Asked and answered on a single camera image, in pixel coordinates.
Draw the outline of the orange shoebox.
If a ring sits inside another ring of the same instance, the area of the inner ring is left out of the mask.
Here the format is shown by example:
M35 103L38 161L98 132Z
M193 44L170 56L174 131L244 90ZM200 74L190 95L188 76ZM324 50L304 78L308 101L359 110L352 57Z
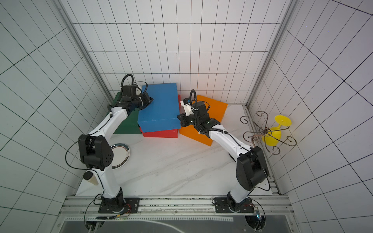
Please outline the orange shoebox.
M197 100L207 102L205 104L206 107L208 107L208 104L210 104L210 109L208 111L209 116L219 122L222 121L228 104L200 95L197 95ZM192 125L188 127L182 127L180 129L180 134L207 146L211 146L213 143L213 140L209 139L207 136L198 134L198 132Z

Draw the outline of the blue shoebox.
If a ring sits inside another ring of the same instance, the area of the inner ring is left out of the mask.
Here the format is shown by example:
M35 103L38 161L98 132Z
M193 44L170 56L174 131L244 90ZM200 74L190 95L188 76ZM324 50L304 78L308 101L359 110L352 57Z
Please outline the blue shoebox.
M176 83L152 84L146 93L153 98L151 104L139 111L138 125L142 132L178 130L181 128Z

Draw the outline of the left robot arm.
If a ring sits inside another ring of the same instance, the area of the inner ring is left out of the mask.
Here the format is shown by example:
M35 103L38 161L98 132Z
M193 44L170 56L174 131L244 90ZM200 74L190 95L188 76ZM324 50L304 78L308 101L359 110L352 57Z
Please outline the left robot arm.
M104 120L89 134L81 135L78 139L81 162L102 185L102 199L116 205L123 205L123 194L113 173L114 153L108 140L134 110L142 110L151 104L153 98L147 89L148 85L143 89L137 84L123 85L119 99L109 106L109 113Z

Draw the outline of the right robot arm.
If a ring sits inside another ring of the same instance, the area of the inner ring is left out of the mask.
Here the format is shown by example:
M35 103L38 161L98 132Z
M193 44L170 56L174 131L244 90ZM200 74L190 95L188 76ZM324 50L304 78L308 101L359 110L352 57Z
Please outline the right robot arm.
M236 211L243 205L255 187L268 178L268 166L260 147L250 147L228 132L223 125L208 114L204 102L181 100L184 113L177 116L182 127L192 125L204 135L221 145L236 162L238 183L227 194L228 206Z

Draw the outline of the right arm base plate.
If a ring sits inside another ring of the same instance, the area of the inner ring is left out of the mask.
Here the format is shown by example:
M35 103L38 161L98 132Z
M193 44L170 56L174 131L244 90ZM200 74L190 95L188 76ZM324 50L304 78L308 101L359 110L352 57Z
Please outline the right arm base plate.
M212 200L216 213L254 213L252 200L247 198L240 203L236 203L232 198L218 198Z

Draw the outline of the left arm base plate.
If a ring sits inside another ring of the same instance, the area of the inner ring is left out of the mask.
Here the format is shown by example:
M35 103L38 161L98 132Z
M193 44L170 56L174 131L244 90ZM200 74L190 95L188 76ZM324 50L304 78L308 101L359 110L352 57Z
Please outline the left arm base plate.
M102 198L98 212L100 214L135 214L139 209L140 198L122 200Z

